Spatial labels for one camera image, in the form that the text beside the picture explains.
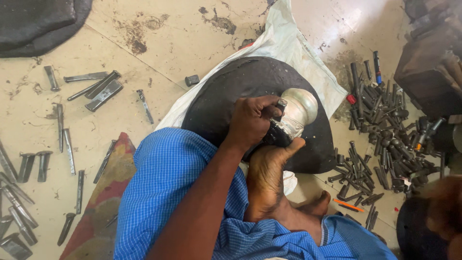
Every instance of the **man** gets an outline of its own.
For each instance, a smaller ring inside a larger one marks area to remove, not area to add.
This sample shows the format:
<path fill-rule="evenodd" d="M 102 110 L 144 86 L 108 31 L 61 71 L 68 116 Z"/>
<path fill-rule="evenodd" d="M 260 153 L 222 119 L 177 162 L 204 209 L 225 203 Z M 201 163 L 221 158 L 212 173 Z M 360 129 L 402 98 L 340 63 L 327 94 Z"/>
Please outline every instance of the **man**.
<path fill-rule="evenodd" d="M 290 206 L 282 169 L 304 139 L 258 149 L 245 180 L 238 165 L 281 115 L 278 100 L 239 99 L 219 148 L 182 129 L 144 139 L 120 204 L 114 259 L 395 259 L 358 224 L 325 216 L 326 191 Z"/>

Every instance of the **leg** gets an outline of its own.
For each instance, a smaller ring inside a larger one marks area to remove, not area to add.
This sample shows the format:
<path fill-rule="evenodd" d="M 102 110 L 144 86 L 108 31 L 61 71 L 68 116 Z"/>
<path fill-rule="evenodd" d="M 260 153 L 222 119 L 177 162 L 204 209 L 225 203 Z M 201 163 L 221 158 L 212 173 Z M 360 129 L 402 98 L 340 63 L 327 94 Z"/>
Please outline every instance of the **leg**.
<path fill-rule="evenodd" d="M 247 176 L 249 206 L 244 220 L 275 219 L 290 231 L 307 231 L 319 246 L 321 219 L 327 212 L 330 194 L 323 191 L 316 201 L 295 209 L 283 193 L 282 169 L 303 145 L 304 141 L 296 138 L 287 148 L 266 146 L 254 153 Z"/>

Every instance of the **foot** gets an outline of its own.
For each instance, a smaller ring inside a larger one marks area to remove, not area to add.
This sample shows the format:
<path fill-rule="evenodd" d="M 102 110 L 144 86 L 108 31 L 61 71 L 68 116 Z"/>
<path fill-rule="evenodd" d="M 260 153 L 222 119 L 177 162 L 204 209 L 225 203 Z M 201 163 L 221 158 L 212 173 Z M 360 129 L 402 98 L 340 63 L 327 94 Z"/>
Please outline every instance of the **foot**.
<path fill-rule="evenodd" d="M 327 191 L 322 191 L 321 196 L 315 201 L 300 206 L 297 209 L 305 214 L 324 216 L 327 214 L 327 205 L 330 202 L 330 194 Z"/>
<path fill-rule="evenodd" d="M 252 155 L 247 175 L 249 206 L 244 214 L 244 221 L 276 219 L 276 209 L 285 198 L 282 180 L 284 165 L 304 145 L 304 139 L 295 138 L 286 148 L 265 146 Z"/>

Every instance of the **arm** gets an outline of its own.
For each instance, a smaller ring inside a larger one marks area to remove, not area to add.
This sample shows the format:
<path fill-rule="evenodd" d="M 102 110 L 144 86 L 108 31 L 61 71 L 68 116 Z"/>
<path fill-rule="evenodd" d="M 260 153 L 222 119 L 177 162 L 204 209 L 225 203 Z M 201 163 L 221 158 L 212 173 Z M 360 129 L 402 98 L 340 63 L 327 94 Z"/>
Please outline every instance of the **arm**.
<path fill-rule="evenodd" d="M 146 259 L 211 259 L 226 196 L 244 153 L 280 116 L 276 96 L 236 101 L 230 130 L 217 153 L 173 211 Z"/>

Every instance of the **hand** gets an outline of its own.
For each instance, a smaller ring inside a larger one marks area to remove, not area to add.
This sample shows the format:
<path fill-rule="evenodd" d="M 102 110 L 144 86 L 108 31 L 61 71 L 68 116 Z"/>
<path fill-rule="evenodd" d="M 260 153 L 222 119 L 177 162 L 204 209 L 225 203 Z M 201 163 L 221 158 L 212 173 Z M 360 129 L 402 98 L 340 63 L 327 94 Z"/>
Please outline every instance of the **hand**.
<path fill-rule="evenodd" d="M 239 98 L 234 105 L 225 141 L 238 146 L 244 152 L 261 141 L 268 132 L 269 120 L 282 114 L 281 110 L 276 108 L 278 101 L 279 97 L 271 95 Z"/>

